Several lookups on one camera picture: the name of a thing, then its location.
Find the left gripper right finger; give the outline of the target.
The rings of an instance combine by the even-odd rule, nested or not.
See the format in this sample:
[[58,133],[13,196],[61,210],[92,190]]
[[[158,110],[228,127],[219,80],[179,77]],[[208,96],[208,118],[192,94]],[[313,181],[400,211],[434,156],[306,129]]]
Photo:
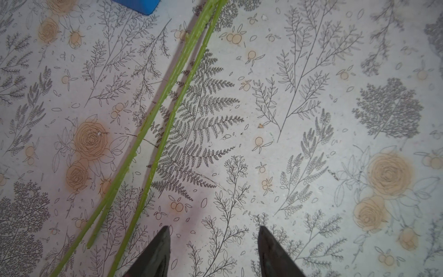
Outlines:
[[260,226],[257,244],[262,277],[305,277],[265,226]]

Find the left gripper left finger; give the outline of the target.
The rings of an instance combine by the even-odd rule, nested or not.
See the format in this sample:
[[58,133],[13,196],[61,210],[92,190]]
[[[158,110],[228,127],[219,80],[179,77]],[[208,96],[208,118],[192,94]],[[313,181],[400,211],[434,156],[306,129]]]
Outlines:
[[170,253],[170,228],[163,226],[123,276],[166,277]]

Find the blue tape dispenser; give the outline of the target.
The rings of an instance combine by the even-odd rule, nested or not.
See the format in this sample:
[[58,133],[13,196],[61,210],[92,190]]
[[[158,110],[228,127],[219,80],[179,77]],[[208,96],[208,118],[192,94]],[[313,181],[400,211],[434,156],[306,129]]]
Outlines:
[[160,0],[114,0],[114,2],[143,15],[151,15],[157,8]]

